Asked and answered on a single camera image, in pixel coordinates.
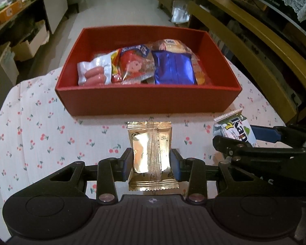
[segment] cartoon character face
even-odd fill
[[[127,64],[126,68],[130,73],[137,73],[142,68],[142,64],[138,61],[132,61]]]

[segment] metal screw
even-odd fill
[[[200,194],[200,193],[193,193],[188,198],[189,198],[189,200],[191,200],[192,202],[195,202],[195,203],[204,201],[204,199],[205,199],[204,195]]]
[[[99,200],[102,202],[111,202],[114,200],[114,195],[111,193],[104,193],[99,196]]]
[[[234,156],[232,158],[233,161],[239,161],[240,159],[242,159],[240,156]]]

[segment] cherry print tablecloth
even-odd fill
[[[232,64],[242,92],[226,112],[237,108],[251,124],[284,125],[264,96]],[[73,118],[57,97],[54,88],[58,68],[45,76],[24,81],[9,92],[0,111],[0,189],[3,200],[28,185],[77,160],[97,164],[107,157],[120,157],[130,147],[127,122],[171,121],[172,148],[184,158],[196,157],[209,165],[223,159],[212,146],[213,118],[221,113],[172,115],[120,115]],[[279,147],[259,141],[259,146]],[[186,193],[179,189],[157,194]],[[116,182],[118,197],[129,192],[128,183]],[[96,184],[89,182],[87,195],[95,198]],[[216,194],[215,183],[208,183],[209,197]]]

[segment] wooden shelf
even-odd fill
[[[244,25],[257,37],[259,37],[263,42],[265,42],[289,66],[289,68],[294,72],[299,81],[306,88],[306,60],[298,52],[296,52],[288,43],[286,43],[276,33],[274,33],[271,29],[269,29],[259,20],[257,20],[245,10],[234,4],[231,0],[208,1],[219,7],[228,15],[232,16],[239,23]],[[223,35],[222,37],[222,40],[226,42],[226,36]],[[251,63],[251,65],[253,66],[249,69],[249,72],[253,75],[254,70],[256,70],[256,65],[254,63]]]
[[[194,2],[189,2],[188,11],[213,31],[233,52],[254,78],[282,120],[285,123],[291,120],[297,113],[293,101],[288,97],[268,67],[253,51],[218,19]]]

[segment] green and white snack packet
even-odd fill
[[[257,147],[257,141],[252,128],[242,109],[234,110],[214,119],[213,135],[249,142],[253,147]]]

